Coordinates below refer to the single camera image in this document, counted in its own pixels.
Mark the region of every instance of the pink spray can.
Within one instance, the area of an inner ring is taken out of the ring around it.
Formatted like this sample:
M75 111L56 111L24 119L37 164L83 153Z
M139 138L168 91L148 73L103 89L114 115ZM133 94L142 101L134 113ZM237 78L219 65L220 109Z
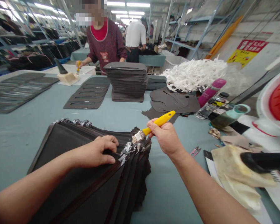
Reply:
M208 102L208 100L212 98L225 84L225 79L216 79L199 97L198 102L200 104L200 108L202 108L206 102Z

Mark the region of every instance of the white shirt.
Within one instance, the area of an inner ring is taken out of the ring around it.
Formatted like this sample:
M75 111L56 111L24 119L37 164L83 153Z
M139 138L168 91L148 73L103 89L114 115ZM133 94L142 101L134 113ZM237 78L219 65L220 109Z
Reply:
M140 41L142 44L146 44L146 29L141 20L138 20L137 22L131 22L128 26L125 45L127 47L138 47Z

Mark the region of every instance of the warning sign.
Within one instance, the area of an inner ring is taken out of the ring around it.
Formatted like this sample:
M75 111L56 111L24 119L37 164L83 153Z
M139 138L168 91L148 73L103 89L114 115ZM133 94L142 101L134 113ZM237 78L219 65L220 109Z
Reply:
M239 62L242 68L246 66L268 42L263 40L242 40L235 52L227 60L227 63Z

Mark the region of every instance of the red sign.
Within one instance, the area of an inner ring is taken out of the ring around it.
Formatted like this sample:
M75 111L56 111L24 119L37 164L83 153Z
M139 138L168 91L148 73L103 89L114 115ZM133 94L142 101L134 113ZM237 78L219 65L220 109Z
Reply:
M242 40L237 49L259 53L267 44L263 40Z

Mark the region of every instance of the yellow brush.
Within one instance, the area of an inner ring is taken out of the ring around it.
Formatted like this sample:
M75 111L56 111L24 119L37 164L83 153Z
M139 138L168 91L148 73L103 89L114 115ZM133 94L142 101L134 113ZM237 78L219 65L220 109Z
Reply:
M159 127L165 124L167 121L170 120L175 115L175 111L170 111L169 113L164 114L163 116L159 117L154 123L157 124ZM145 128L142 131L140 130L137 134L132 137L133 144L140 142L141 140L145 139L146 136L151 132L150 128Z
M80 69L79 69L80 65L81 65L81 61L78 61L78 68L77 68L77 74L78 75L80 74Z

